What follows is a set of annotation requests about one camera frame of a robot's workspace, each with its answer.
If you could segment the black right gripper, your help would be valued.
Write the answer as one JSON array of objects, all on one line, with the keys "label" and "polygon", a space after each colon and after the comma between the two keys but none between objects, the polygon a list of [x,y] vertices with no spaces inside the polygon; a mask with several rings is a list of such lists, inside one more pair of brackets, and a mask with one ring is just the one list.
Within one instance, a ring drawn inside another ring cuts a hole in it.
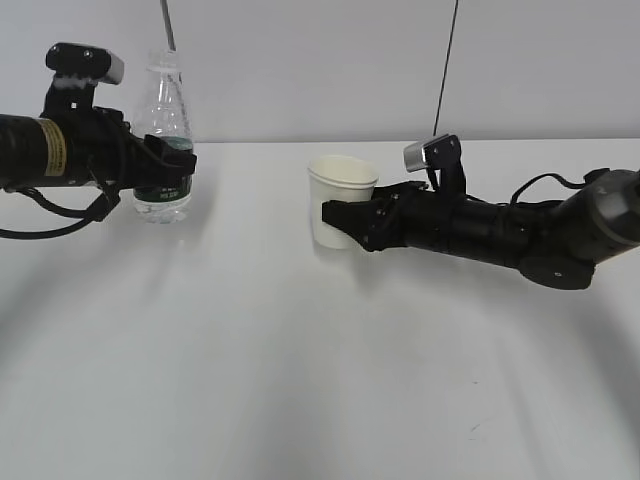
[{"label": "black right gripper", "polygon": [[404,247],[447,252],[452,217],[465,195],[446,197],[424,182],[401,182],[375,187],[371,200],[324,202],[322,220],[369,252]]}]

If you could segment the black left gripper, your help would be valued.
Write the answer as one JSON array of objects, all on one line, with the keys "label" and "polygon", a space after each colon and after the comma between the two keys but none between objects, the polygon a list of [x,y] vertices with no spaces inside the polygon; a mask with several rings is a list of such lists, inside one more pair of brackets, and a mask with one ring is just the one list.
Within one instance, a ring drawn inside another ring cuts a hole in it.
[{"label": "black left gripper", "polygon": [[68,147],[65,187],[103,182],[133,189],[150,186],[155,178],[182,178],[196,170],[191,143],[153,135],[142,142],[119,110],[70,104],[62,111],[62,129]]}]

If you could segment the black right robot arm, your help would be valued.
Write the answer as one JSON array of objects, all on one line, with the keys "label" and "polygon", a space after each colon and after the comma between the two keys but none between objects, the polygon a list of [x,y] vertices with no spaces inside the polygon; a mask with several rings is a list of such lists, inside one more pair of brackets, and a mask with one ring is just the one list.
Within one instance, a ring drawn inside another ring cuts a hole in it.
[{"label": "black right robot arm", "polygon": [[368,252],[427,250],[584,290],[597,265],[639,246],[639,174],[594,170],[574,188],[564,200],[493,204],[410,181],[378,187],[368,201],[326,201],[321,218]]}]

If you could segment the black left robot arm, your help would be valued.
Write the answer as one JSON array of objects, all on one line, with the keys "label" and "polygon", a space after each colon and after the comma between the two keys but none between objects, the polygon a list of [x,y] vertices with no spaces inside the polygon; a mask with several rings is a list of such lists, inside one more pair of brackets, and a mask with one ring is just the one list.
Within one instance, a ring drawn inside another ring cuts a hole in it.
[{"label": "black left robot arm", "polygon": [[174,187],[195,172],[196,161],[190,148],[133,135],[123,114],[113,109],[1,117],[3,189]]}]

